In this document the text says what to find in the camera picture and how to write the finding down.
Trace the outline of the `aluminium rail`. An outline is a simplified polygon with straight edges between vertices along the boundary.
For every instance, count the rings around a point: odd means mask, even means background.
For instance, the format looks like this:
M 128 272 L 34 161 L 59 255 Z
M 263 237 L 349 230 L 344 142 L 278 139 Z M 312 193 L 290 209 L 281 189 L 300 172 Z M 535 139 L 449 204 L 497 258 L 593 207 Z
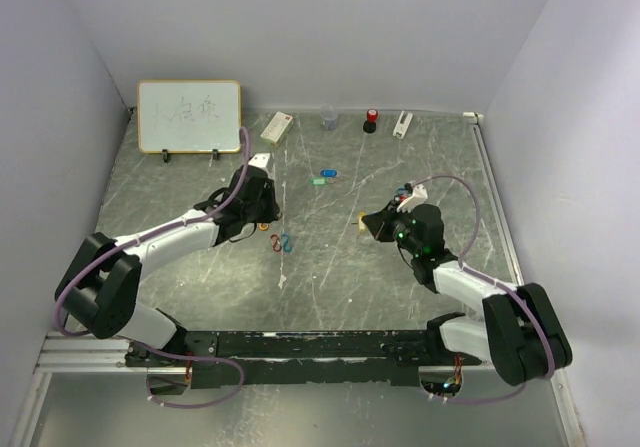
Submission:
M 153 353 L 124 339 L 46 336 L 36 366 L 53 370 L 93 368 L 175 369 L 201 357 L 242 361 L 356 362 L 390 360 L 400 366 L 447 366 L 457 355 L 473 365 L 489 360 L 469 347 L 451 350 L 428 330 L 369 331 L 193 331 L 186 334 L 183 353 Z
M 512 275 L 513 280 L 518 285 L 523 285 L 524 277 L 519 265 L 519 260 L 507 223 L 504 208 L 502 206 L 486 144 L 481 132 L 481 121 L 484 119 L 484 116 L 476 112 L 464 112 L 462 116 L 470 126 L 471 131 L 474 135 L 476 150 L 482 164 L 485 183 L 488 186 L 490 203 L 498 225 L 498 232 L 500 234 L 502 246 L 505 251 L 505 258 L 509 267 L 509 272 Z

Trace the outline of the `white red cardboard box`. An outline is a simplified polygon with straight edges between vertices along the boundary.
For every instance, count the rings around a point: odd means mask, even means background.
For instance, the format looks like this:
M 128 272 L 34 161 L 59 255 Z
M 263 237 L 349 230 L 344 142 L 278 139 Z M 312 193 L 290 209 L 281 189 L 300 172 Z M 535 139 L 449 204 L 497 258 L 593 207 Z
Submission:
M 276 112 L 262 131 L 260 138 L 273 147 L 277 147 L 286 136 L 293 116 L 283 112 Z

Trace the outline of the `white rectangular device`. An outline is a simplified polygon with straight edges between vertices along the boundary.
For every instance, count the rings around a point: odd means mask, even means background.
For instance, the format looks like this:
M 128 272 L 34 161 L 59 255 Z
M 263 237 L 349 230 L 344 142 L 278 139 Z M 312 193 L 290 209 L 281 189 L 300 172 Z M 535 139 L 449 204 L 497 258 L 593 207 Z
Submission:
M 402 111 L 397 118 L 392 135 L 397 139 L 400 139 L 400 140 L 404 139 L 409 129 L 409 126 L 412 122 L 412 119 L 413 119 L 412 112 Z

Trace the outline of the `red black stamp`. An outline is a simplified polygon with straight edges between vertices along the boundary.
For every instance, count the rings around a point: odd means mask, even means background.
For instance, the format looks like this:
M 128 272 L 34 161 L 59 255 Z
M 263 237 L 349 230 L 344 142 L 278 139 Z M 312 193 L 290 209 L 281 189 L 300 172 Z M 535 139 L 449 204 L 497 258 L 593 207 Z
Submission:
M 379 112 L 377 109 L 368 109 L 365 114 L 365 120 L 363 122 L 362 129 L 365 133 L 371 134 L 377 130 L 377 120 Z

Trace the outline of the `yellow key tag with key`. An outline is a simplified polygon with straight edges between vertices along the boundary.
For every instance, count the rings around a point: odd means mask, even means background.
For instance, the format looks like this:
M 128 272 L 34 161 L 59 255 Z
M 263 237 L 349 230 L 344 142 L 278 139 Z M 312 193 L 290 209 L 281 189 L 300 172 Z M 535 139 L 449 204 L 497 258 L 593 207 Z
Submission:
M 367 227 L 366 227 L 366 225 L 364 224 L 364 221 L 363 221 L 364 216 L 365 216 L 364 212 L 359 212 L 358 215 L 357 215 L 357 220 L 355 221 L 355 225 L 358 228 L 358 233 L 359 234 L 363 234 L 363 233 L 365 233 L 367 231 Z

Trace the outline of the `blue key tag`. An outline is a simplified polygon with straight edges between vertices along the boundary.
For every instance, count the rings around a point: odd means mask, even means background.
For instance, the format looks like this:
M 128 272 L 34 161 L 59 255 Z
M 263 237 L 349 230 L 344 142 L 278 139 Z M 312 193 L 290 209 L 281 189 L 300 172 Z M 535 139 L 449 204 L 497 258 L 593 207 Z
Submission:
M 320 175 L 325 178 L 336 178 L 338 172 L 334 169 L 323 169 L 320 171 Z

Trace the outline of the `white whiteboard wooden frame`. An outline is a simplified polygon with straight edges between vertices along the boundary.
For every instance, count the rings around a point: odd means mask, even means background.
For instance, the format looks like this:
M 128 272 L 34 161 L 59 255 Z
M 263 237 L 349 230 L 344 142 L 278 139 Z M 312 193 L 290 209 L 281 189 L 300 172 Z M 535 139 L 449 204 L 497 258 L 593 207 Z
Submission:
M 138 148 L 145 154 L 237 153 L 241 86 L 235 80 L 143 80 Z

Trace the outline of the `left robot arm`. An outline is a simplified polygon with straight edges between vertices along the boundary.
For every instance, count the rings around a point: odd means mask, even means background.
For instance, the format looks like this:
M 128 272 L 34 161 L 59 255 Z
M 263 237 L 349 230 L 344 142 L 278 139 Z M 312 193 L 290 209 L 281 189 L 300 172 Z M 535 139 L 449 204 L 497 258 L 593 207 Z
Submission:
M 279 217 L 273 179 L 255 170 L 154 229 L 121 238 L 96 232 L 83 241 L 58 285 L 54 312 L 66 312 L 85 334 L 124 337 L 149 349 L 162 365 L 176 365 L 187 352 L 187 331 L 139 301 L 141 281 L 184 256 L 237 241 L 248 225 Z

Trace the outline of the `right side aluminium rail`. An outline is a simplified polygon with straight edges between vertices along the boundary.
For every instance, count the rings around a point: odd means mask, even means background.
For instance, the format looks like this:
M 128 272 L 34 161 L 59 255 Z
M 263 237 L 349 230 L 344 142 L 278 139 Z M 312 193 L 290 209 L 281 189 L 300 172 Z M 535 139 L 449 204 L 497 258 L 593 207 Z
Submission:
M 462 116 L 470 126 L 471 131 L 474 135 L 476 150 L 482 164 L 485 183 L 488 186 L 490 203 L 498 225 L 498 232 L 500 234 L 502 246 L 505 251 L 505 258 L 509 267 L 509 272 L 512 275 L 513 280 L 518 285 L 523 285 L 524 277 L 519 265 L 519 260 L 507 223 L 504 208 L 502 206 L 486 144 L 481 132 L 481 121 L 484 119 L 484 116 L 476 112 L 464 112 Z

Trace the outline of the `green key tag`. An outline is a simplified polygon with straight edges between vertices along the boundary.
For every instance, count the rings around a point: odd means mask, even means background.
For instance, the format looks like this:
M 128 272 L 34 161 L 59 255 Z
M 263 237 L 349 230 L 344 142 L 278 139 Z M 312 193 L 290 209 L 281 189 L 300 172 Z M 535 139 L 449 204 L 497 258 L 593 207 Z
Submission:
M 334 182 L 335 182 L 335 179 L 331 177 L 315 177 L 311 179 L 311 184 L 313 186 L 330 185 Z

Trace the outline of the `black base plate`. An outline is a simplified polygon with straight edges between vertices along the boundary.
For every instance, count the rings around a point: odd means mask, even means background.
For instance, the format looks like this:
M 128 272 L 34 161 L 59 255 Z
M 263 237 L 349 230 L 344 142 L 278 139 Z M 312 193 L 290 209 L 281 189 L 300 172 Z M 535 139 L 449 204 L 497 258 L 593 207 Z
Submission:
M 420 384 L 419 372 L 452 367 L 456 354 L 436 334 L 423 330 L 369 331 L 191 331 L 184 360 L 131 346 L 128 367 L 156 371 L 176 368 L 191 376 L 190 386 L 210 389 L 236 385 L 298 385 L 380 382 Z

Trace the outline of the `clear plastic cup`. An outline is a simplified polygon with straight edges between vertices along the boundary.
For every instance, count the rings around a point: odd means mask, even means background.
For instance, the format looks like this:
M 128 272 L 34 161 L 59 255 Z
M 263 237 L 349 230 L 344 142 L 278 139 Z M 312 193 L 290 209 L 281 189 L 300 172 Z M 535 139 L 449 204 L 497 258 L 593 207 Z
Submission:
M 337 110 L 331 105 L 324 105 L 320 109 L 320 118 L 323 127 L 326 130 L 333 131 L 338 126 L 339 114 Z

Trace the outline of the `red carabiner clip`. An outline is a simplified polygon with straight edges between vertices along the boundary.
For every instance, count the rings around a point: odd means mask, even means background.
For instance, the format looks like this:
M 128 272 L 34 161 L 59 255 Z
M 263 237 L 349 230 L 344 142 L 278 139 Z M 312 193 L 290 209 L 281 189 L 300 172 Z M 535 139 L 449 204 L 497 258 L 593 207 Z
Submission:
M 272 234 L 270 236 L 271 247 L 274 252 L 281 252 L 283 247 L 281 244 L 281 239 L 278 234 Z

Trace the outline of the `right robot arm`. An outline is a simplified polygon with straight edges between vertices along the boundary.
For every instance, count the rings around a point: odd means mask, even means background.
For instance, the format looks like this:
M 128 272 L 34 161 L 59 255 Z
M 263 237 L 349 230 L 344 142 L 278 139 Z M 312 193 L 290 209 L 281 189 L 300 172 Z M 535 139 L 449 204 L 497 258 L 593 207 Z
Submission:
M 461 262 L 446 246 L 438 207 L 410 212 L 390 205 L 362 217 L 372 237 L 410 255 L 416 281 L 479 314 L 444 320 L 424 341 L 426 357 L 448 363 L 457 353 L 489 362 L 503 381 L 519 386 L 573 362 L 573 351 L 545 289 L 536 283 L 503 283 Z

